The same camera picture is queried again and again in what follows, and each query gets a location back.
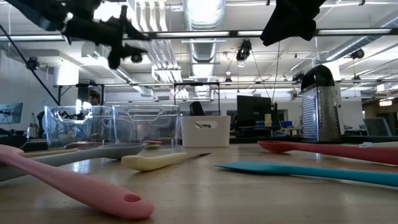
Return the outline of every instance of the metal grater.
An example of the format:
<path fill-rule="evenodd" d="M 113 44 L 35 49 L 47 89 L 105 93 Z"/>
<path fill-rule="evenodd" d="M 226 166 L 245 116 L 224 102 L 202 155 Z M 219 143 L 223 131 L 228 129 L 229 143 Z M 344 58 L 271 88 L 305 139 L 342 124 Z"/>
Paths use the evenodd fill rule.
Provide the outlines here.
<path fill-rule="evenodd" d="M 335 81 L 329 68 L 319 65 L 302 80 L 303 139 L 340 141 Z"/>

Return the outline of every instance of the pink spatula handle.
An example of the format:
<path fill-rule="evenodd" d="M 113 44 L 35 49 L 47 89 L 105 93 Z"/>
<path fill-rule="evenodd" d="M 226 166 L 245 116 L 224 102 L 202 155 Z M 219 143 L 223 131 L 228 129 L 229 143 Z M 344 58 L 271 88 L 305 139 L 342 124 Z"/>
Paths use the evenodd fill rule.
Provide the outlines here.
<path fill-rule="evenodd" d="M 81 203 L 121 218 L 147 218 L 154 211 L 152 203 L 101 179 L 41 164 L 17 154 L 6 155 L 0 160 L 28 172 Z"/>

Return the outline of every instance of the table surface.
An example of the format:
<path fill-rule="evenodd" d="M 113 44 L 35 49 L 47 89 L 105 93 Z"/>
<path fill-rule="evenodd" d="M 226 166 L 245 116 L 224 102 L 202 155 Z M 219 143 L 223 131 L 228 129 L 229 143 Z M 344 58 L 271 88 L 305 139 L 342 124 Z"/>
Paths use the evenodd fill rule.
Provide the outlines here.
<path fill-rule="evenodd" d="M 1 223 L 397 223 L 398 190 L 308 177 L 255 175 L 214 167 L 233 161 L 274 161 L 339 169 L 397 172 L 397 167 L 306 152 L 273 154 L 255 144 L 218 149 L 152 172 L 94 159 L 63 169 L 106 179 L 155 204 L 149 219 L 127 221 L 77 202 L 31 176 L 0 182 Z M 144 154 L 164 153 L 146 151 Z"/>

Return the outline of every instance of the blue spatula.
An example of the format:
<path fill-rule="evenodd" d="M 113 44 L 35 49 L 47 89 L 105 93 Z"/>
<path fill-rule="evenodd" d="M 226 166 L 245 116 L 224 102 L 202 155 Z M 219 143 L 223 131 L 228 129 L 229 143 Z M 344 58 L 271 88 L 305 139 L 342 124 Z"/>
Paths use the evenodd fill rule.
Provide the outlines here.
<path fill-rule="evenodd" d="M 304 167 L 304 166 L 295 166 L 288 164 L 278 164 L 273 162 L 249 162 L 249 161 L 232 162 L 229 164 L 221 164 L 216 166 L 232 170 L 258 172 L 262 174 L 326 177 L 332 179 L 353 180 L 353 181 L 370 183 L 370 184 L 380 184 L 380 185 L 398 187 L 398 173 L 324 169 L 317 167 Z"/>

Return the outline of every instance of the monitor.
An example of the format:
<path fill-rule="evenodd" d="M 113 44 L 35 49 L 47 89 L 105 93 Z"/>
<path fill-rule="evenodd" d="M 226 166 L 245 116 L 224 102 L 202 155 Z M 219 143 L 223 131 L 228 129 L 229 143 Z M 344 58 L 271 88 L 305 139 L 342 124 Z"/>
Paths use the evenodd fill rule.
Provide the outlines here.
<path fill-rule="evenodd" d="M 255 126 L 256 121 L 264 121 L 266 114 L 272 114 L 272 101 L 270 98 L 237 96 L 237 104 L 240 127 Z"/>
<path fill-rule="evenodd" d="M 22 116 L 22 103 L 0 105 L 0 124 L 19 124 Z"/>

